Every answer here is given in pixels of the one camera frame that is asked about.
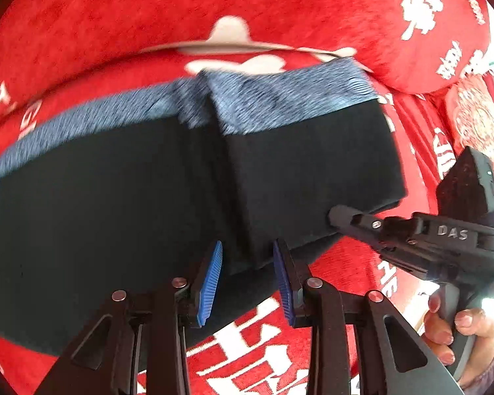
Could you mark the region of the right hand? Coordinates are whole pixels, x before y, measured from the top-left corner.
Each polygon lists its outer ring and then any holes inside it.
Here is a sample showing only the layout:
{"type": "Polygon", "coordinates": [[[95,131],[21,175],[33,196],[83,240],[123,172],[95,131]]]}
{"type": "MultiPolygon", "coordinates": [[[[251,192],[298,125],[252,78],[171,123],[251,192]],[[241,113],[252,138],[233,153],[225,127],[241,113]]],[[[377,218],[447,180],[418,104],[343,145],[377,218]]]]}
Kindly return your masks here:
{"type": "MultiPolygon", "coordinates": [[[[444,366],[450,366],[456,360],[456,355],[451,349],[454,341],[453,329],[440,318],[440,308],[441,289],[429,297],[422,339],[444,366]]],[[[481,308],[469,308],[456,314],[453,326],[462,335],[476,336],[469,361],[463,374],[457,379],[459,386],[466,389],[489,369],[494,360],[494,321],[487,317],[481,308]]]]}

